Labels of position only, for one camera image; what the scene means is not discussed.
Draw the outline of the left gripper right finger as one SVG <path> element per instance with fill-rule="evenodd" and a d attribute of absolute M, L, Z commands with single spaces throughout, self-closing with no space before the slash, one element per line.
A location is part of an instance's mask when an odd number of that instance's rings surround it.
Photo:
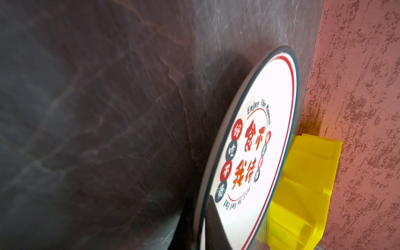
<path fill-rule="evenodd" d="M 216 203 L 208 198 L 205 215 L 205 249 L 232 250 L 223 228 Z"/>

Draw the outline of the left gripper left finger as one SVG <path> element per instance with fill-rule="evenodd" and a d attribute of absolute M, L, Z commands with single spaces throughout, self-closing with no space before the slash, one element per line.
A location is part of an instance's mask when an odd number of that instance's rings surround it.
<path fill-rule="evenodd" d="M 168 250 L 190 250 L 193 240 L 194 202 L 186 200 Z"/>

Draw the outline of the white plate red characters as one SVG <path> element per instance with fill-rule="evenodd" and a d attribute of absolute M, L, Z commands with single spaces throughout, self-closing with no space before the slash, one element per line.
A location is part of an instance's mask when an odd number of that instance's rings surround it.
<path fill-rule="evenodd" d="M 247 250 L 267 213 L 292 138 L 299 64 L 289 46 L 267 54 L 238 89 L 205 167 L 193 218 L 194 250 L 205 250 L 208 198 L 233 250 Z"/>

